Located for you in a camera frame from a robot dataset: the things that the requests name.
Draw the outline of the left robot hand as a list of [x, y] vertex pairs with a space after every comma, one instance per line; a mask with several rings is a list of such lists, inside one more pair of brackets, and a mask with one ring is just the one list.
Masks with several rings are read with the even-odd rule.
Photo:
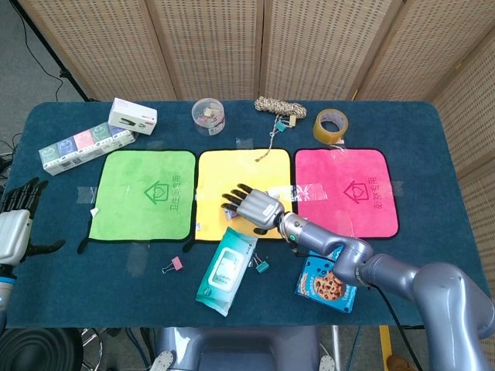
[[1, 199], [1, 265], [19, 266], [27, 257], [58, 251], [65, 240], [50, 245], [31, 242], [31, 230], [40, 197], [48, 181], [38, 177], [18, 188], [11, 189]]

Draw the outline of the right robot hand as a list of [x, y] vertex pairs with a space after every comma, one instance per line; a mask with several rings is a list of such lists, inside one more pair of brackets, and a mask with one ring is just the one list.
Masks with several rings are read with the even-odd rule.
[[285, 207], [276, 198], [243, 183], [221, 197], [226, 200], [221, 207], [252, 223], [254, 232], [260, 236], [276, 229], [285, 214]]

